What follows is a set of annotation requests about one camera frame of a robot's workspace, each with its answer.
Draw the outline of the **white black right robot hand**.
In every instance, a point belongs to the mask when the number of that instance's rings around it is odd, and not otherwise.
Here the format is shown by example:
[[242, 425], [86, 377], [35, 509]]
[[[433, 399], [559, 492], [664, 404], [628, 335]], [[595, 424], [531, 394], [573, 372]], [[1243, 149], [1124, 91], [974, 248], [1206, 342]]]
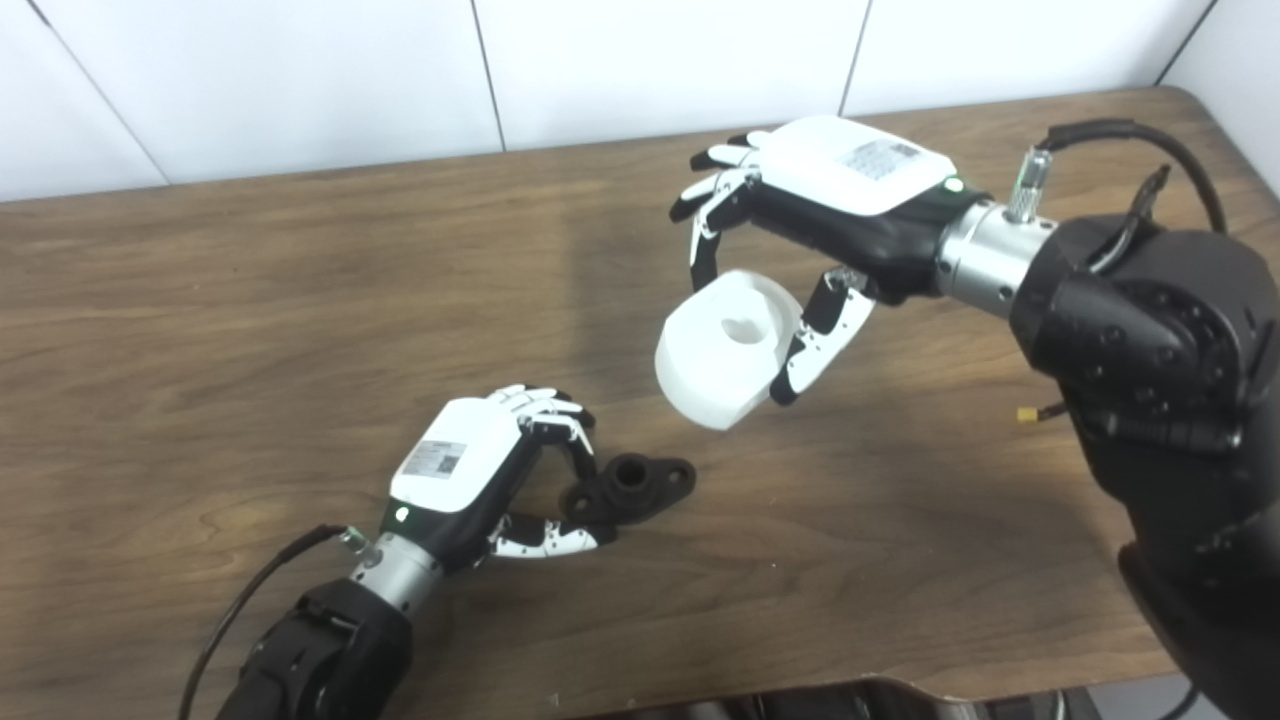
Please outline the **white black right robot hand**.
[[736, 135], [690, 159], [701, 178], [669, 209], [687, 222], [692, 287], [718, 274], [724, 232], [753, 224], [832, 261], [792, 332], [771, 398], [794, 404], [852, 341], [867, 304], [942, 295], [946, 232], [988, 193], [942, 154], [841, 117]]

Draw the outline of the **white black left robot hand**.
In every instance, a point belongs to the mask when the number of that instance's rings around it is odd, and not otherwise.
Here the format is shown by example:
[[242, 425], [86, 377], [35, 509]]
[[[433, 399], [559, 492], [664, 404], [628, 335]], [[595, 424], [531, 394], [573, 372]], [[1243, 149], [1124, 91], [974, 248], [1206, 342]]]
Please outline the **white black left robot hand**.
[[392, 477], [380, 534], [417, 546], [447, 573], [489, 557], [552, 559], [613, 544], [617, 527], [511, 509], [547, 447], [566, 452], [576, 480], [594, 478], [594, 425], [582, 405], [550, 387], [451, 400]]

